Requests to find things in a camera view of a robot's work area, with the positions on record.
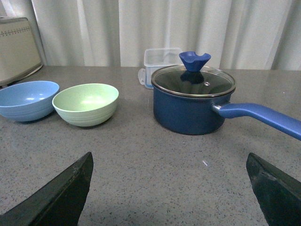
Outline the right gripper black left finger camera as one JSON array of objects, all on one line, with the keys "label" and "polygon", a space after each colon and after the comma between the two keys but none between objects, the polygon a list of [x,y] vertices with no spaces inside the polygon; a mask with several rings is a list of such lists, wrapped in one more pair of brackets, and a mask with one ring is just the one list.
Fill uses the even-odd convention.
[{"label": "right gripper black left finger camera", "polygon": [[76,226],[93,173],[87,152],[32,196],[1,215],[2,226]]}]

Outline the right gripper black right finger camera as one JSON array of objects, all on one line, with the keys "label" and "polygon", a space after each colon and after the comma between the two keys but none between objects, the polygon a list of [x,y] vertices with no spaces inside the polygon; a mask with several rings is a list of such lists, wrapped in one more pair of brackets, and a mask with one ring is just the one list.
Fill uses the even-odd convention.
[{"label": "right gripper black right finger camera", "polygon": [[254,153],[246,169],[259,206],[270,226],[301,224],[301,183]]}]

